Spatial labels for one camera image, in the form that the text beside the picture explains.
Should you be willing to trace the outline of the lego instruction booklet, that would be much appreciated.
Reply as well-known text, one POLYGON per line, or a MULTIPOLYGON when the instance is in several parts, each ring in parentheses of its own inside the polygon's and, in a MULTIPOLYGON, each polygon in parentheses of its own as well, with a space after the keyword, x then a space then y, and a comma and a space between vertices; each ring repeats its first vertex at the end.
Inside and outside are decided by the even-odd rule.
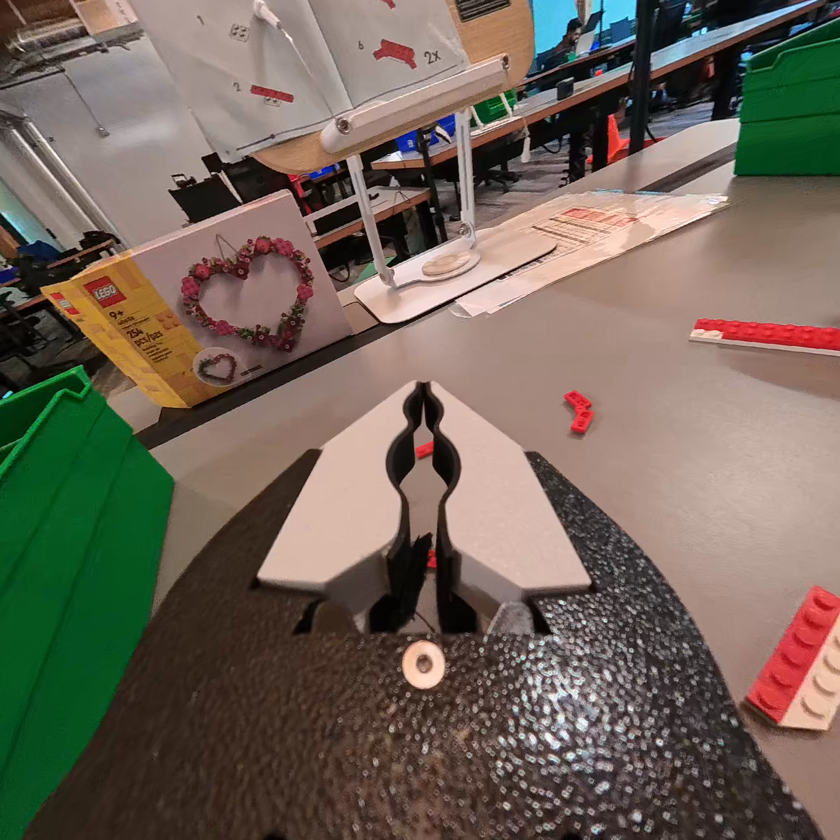
POLYGON ((447 2, 133 7, 206 141, 226 162, 469 66, 447 2))

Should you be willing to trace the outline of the lego set box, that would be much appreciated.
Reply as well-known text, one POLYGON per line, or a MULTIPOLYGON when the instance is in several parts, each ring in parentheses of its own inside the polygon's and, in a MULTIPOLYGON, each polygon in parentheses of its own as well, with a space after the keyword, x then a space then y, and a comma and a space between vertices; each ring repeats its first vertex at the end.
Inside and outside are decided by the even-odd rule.
POLYGON ((194 407, 352 332, 287 191, 100 259, 41 292, 162 407, 194 407))

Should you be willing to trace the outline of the long grey table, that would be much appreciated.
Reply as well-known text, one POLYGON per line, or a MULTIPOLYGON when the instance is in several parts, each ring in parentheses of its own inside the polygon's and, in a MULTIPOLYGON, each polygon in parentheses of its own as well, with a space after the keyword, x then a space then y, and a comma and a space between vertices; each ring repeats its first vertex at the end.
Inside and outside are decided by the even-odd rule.
MULTIPOLYGON (((813 18, 825 5, 823 1, 795 3, 656 50, 649 61, 650 81, 666 81, 678 70, 692 67, 718 53, 752 43, 772 29, 813 18)), ((561 100, 557 99, 556 90, 536 93, 522 100, 514 114, 516 119, 529 127, 561 114, 591 114, 592 120, 597 121, 611 106, 619 107, 621 100, 632 96, 631 82, 639 74, 640 71, 631 70, 627 63, 599 77, 576 81, 572 94, 561 100)))

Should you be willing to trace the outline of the stacked green plastic bins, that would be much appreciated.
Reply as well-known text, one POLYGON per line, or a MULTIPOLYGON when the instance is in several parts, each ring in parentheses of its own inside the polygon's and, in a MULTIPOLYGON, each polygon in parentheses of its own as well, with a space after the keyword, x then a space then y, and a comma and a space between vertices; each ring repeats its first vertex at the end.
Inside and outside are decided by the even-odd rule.
POLYGON ((89 744, 151 617, 173 477, 81 366, 2 400, 1 838, 89 744))
POLYGON ((839 174, 839 21, 750 59, 734 158, 738 176, 839 174))

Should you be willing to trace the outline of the black office chair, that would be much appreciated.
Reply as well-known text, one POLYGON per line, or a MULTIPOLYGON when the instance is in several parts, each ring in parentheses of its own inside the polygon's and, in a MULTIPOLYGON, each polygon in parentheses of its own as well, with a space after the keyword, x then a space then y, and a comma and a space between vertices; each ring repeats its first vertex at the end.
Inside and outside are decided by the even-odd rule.
POLYGON ((290 177, 259 163, 252 156, 225 163, 218 154, 202 156, 208 177, 198 181, 184 173, 172 175, 169 194, 192 224, 234 210, 283 190, 295 193, 290 177))

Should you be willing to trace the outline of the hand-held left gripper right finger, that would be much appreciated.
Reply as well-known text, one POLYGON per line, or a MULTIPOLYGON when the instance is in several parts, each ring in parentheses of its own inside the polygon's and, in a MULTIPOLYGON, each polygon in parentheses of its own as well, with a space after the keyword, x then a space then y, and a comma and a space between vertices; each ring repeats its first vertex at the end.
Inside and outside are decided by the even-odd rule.
POLYGON ((440 384, 425 384, 437 508, 436 601, 444 634, 476 634, 502 607, 580 594, 592 577, 526 451, 440 384))

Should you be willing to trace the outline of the blue storage bin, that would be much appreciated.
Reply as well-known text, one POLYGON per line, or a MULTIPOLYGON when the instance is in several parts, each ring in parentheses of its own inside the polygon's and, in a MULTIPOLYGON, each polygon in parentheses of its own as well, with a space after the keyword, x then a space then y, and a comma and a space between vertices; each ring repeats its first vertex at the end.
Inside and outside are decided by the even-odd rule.
POLYGON ((431 148, 436 144, 451 144, 455 141, 456 135, 456 118, 454 114, 450 114, 437 120, 434 125, 426 127, 425 129, 416 129, 414 131, 402 134, 395 140, 395 147, 399 152, 410 153, 420 151, 421 135, 425 137, 426 147, 431 148))

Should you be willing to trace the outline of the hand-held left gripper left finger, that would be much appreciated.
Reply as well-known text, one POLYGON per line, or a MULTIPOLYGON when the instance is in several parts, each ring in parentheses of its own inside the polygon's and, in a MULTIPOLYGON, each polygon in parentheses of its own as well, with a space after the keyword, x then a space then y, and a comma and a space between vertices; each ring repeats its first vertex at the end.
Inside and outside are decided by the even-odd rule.
POLYGON ((433 535, 413 537, 402 482, 416 463, 425 386, 411 381, 328 441, 257 572, 396 633, 415 616, 433 535))

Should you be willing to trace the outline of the black post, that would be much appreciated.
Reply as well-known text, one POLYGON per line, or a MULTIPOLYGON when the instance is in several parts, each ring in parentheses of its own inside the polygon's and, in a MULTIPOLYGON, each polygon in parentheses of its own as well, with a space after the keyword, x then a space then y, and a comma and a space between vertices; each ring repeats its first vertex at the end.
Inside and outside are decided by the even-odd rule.
POLYGON ((633 108, 630 120, 628 155, 644 149, 647 138, 650 102, 651 59, 655 35, 655 17, 658 1, 637 1, 636 36, 630 88, 633 108))

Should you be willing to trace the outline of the wide red white lego assembly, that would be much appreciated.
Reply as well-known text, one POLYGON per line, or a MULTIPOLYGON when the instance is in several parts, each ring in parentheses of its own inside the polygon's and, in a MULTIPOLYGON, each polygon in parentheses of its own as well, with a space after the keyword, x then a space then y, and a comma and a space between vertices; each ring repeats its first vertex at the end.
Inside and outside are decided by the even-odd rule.
POLYGON ((834 327, 700 318, 688 340, 722 347, 839 356, 839 329, 834 327))

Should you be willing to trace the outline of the small green storage bin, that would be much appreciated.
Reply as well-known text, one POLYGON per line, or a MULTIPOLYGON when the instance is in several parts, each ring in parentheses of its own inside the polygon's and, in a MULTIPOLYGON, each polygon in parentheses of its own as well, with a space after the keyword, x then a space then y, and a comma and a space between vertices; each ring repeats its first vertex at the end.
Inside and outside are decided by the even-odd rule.
POLYGON ((493 98, 478 102, 470 107, 471 125, 474 128, 484 128, 491 123, 513 117, 518 103, 515 89, 504 91, 493 98))

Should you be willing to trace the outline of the laminated paper sheet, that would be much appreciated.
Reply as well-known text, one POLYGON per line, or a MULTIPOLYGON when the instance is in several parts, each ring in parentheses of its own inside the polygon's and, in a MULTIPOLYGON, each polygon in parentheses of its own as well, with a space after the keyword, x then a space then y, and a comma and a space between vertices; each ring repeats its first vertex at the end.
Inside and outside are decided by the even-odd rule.
POLYGON ((647 245, 729 205, 725 194, 594 191, 563 195, 500 225, 554 250, 459 298, 454 315, 492 314, 535 291, 647 245))

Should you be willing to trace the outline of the narrow red white lego assembly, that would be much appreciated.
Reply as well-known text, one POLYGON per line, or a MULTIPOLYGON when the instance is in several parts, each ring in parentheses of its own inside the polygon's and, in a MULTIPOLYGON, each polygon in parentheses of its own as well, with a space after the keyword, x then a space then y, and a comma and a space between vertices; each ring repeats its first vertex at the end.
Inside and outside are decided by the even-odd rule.
POLYGON ((814 585, 744 699, 777 728, 826 732, 839 708, 839 597, 814 585))

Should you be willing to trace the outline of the white and wooden book stand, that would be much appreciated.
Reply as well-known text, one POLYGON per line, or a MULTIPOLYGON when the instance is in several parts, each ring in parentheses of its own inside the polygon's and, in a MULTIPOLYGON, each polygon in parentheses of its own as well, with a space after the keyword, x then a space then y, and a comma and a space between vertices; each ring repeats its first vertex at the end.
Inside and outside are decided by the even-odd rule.
POLYGON ((287 174, 346 161, 378 276, 356 285, 354 295, 382 323, 410 321, 550 255, 557 247, 555 239, 531 229, 478 231, 476 226, 471 110, 525 77, 534 53, 531 4, 446 2, 445 6, 456 35, 444 35, 442 41, 465 62, 463 67, 415 82, 407 91, 382 92, 352 109, 333 111, 320 130, 254 153, 260 163, 287 174), (386 264, 364 186, 361 153, 449 114, 455 115, 459 235, 392 268, 386 264))

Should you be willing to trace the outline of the orange cone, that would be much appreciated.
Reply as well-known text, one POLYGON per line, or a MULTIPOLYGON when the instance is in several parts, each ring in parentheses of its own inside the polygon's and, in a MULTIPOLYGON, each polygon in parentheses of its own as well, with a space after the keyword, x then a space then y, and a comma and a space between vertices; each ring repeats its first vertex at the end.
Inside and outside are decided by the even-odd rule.
POLYGON ((627 158, 630 140, 622 137, 616 115, 609 114, 605 122, 592 124, 584 134, 584 147, 591 151, 585 158, 586 166, 594 166, 593 143, 601 136, 599 132, 605 137, 606 165, 611 165, 627 158))

